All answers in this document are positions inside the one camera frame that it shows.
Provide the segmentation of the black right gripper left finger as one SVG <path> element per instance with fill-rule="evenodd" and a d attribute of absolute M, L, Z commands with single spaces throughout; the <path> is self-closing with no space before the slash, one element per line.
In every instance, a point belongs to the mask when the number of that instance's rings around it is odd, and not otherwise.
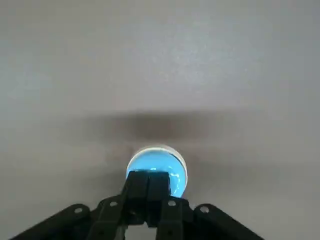
<path fill-rule="evenodd" d="M 76 203 L 14 236 L 15 240 L 115 240 L 125 239 L 129 221 L 141 225 L 150 174 L 132 171 L 120 194 L 105 198 L 91 210 Z"/>

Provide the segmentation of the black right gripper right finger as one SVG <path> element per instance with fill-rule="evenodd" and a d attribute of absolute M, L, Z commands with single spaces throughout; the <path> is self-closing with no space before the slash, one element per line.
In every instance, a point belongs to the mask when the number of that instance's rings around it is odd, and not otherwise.
<path fill-rule="evenodd" d="M 194 209 L 189 201 L 173 197 L 167 172 L 148 173 L 147 203 L 159 200 L 157 215 L 157 240 L 261 240 L 262 237 L 218 207 L 202 203 Z"/>

